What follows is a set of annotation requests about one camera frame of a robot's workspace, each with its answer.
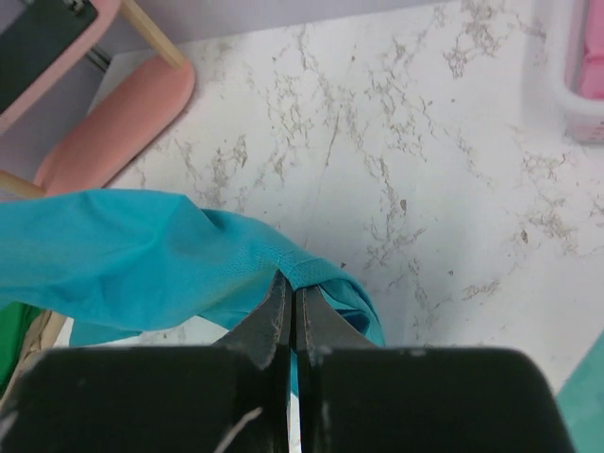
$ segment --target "blue fabric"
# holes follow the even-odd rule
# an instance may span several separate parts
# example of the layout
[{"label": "blue fabric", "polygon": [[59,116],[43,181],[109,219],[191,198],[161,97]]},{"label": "blue fabric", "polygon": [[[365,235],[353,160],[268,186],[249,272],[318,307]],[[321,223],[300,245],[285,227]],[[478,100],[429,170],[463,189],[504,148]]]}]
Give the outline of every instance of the blue fabric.
[{"label": "blue fabric", "polygon": [[199,315],[235,327],[279,269],[383,344],[367,293],[266,224],[200,210],[182,195],[97,190],[0,205],[0,309],[13,301],[75,319],[70,343],[98,344]]}]

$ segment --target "marble surface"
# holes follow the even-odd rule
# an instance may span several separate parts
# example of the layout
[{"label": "marble surface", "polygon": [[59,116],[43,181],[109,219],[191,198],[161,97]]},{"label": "marble surface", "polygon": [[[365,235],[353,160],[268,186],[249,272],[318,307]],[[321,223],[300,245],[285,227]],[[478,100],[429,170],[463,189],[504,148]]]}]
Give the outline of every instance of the marble surface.
[{"label": "marble surface", "polygon": [[604,327],[604,148],[552,104],[544,3],[184,44],[192,102],[111,186],[259,218],[358,278],[390,344],[512,346],[557,390]]}]

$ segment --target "turquoise garment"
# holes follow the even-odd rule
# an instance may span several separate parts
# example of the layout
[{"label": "turquoise garment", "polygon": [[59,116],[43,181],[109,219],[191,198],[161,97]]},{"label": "turquoise garment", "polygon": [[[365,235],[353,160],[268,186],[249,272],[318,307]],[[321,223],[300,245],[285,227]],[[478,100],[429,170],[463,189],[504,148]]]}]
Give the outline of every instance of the turquoise garment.
[{"label": "turquoise garment", "polygon": [[604,332],[558,393],[577,453],[604,450]]},{"label": "turquoise garment", "polygon": [[199,315],[236,326],[278,269],[376,344],[367,293],[266,224],[200,210],[182,195],[96,190],[0,205],[0,309],[18,300],[75,318],[71,344],[174,327]]}]

